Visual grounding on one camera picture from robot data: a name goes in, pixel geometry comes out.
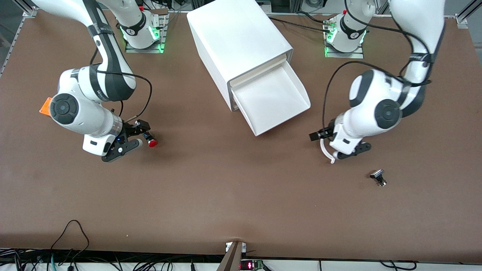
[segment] brown tabletop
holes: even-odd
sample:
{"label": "brown tabletop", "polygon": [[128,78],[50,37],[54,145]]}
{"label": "brown tabletop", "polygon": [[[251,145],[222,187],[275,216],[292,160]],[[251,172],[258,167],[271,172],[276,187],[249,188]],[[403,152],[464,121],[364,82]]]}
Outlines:
{"label": "brown tabletop", "polygon": [[[256,256],[481,262],[482,71],[469,31],[448,19],[423,107],[366,138],[371,151],[330,165],[308,134],[321,128],[324,89],[346,59],[324,57],[320,32],[275,25],[294,48],[308,111],[255,137],[229,111],[180,14],[163,54],[125,54],[154,85],[142,119],[160,145],[103,163],[82,150],[82,135],[39,114],[61,72],[87,65],[94,43],[78,22],[43,11],[27,19],[0,79],[0,247],[48,248],[78,219],[92,250],[221,254],[236,239]],[[377,29],[364,50],[393,73],[409,54],[403,36]],[[349,108],[350,84],[366,69],[339,72],[328,120]],[[137,82],[126,118],[147,98]],[[367,178],[376,169],[386,187]],[[84,242],[72,225],[56,248]]]}

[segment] orange tag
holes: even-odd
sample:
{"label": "orange tag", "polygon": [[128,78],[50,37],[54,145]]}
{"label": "orange tag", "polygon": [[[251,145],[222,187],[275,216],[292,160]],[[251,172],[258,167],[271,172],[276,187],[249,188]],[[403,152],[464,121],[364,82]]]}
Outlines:
{"label": "orange tag", "polygon": [[50,117],[50,111],[49,111],[49,107],[50,107],[50,101],[52,100],[52,98],[48,97],[47,100],[45,101],[45,103],[43,103],[43,106],[42,108],[40,108],[39,112],[46,115],[46,116],[49,116]]}

